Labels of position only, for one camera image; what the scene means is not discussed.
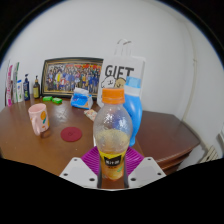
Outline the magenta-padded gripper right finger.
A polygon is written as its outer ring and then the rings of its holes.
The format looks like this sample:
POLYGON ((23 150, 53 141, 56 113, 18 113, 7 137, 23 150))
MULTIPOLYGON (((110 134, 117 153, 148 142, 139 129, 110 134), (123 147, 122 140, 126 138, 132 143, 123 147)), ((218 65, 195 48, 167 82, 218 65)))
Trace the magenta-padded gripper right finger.
POLYGON ((125 156, 124 186, 139 188, 157 181, 166 174, 152 157, 144 157, 133 148, 125 156))

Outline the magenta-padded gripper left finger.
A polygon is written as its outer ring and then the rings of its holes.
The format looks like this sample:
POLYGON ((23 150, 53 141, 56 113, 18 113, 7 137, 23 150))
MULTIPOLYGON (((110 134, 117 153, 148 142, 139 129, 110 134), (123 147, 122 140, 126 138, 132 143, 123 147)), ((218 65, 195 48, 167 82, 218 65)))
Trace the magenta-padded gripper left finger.
POLYGON ((81 158, 73 157, 60 177, 84 188, 96 189, 101 186, 100 157, 96 147, 81 158))

